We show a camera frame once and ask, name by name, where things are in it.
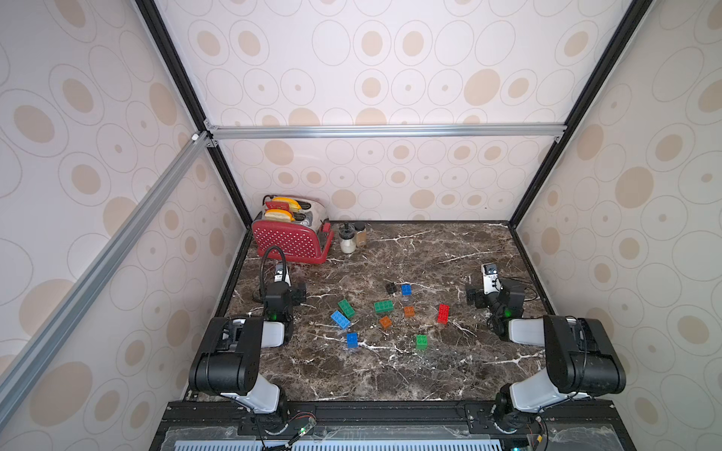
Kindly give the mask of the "red long lego brick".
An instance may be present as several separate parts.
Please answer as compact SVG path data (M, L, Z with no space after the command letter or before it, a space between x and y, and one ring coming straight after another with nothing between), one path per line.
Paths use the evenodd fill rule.
M449 322L450 306L447 304L440 304L437 315L437 322L439 324L446 325Z

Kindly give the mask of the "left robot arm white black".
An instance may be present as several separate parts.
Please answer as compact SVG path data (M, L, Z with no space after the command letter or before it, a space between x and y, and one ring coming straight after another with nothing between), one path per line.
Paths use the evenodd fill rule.
M273 282L259 294L260 317L211 319L190 366L189 388L228 398L256 415L287 419L283 389L261 375L261 351L290 343L293 308L306 300L306 284Z

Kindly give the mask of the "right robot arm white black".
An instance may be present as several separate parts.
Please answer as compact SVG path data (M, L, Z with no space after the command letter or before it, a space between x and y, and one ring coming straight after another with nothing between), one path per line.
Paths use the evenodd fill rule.
M489 311L488 328L500 340L545 351L543 369L496 394L491 418L501 432L512 434L551 407L620 394L626 387L623 364L601 321L556 315L525 319L525 288L497 274L485 274L477 287L468 285L466 302Z

